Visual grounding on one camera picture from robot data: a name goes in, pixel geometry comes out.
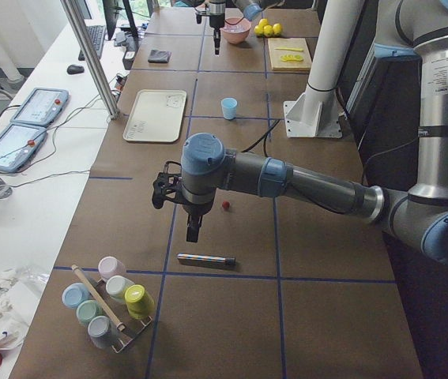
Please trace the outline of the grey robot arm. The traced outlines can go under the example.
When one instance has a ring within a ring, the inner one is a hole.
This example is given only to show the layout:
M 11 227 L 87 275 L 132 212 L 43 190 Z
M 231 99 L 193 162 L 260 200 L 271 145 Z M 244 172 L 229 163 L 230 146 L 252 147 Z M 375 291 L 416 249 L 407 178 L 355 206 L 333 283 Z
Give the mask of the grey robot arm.
M 225 148 L 210 133 L 190 136 L 178 174 L 161 171 L 152 203 L 187 212 L 189 242 L 198 240 L 217 190 L 286 196 L 376 223 L 389 235 L 448 265 L 448 1 L 380 1 L 376 58 L 420 58 L 420 125 L 416 184 L 407 191 L 367 187 L 253 152 Z
M 225 26 L 226 4 L 225 0 L 208 0 L 204 1 L 203 8 L 195 8 L 198 24 L 201 23 L 203 17 L 209 18 L 209 25 L 213 29 L 215 55 L 220 54 L 220 30 Z M 248 21 L 252 21 L 263 10 L 283 5 L 284 0 L 235 0 L 233 4 Z

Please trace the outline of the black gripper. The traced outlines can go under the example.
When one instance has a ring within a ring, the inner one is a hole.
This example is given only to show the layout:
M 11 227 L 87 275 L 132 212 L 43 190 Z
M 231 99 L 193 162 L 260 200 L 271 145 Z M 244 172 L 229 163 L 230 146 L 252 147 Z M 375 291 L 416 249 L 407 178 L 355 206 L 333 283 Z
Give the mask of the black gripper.
M 224 27 L 224 0 L 209 0 L 204 6 L 196 8 L 196 23 L 200 24 L 203 17 L 209 18 L 209 25 L 213 28 L 213 42 L 215 54 L 220 53 L 221 34 Z
M 170 173 L 171 164 L 181 167 L 179 162 L 168 160 L 164 164 L 163 170 L 157 175 L 153 182 L 152 205 L 155 209 L 161 209 L 165 201 L 182 205 L 189 214 L 187 217 L 186 240 L 197 242 L 201 229 L 203 215 L 208 213 L 213 206 L 213 202 L 202 205 L 189 202 L 182 192 L 182 174 Z

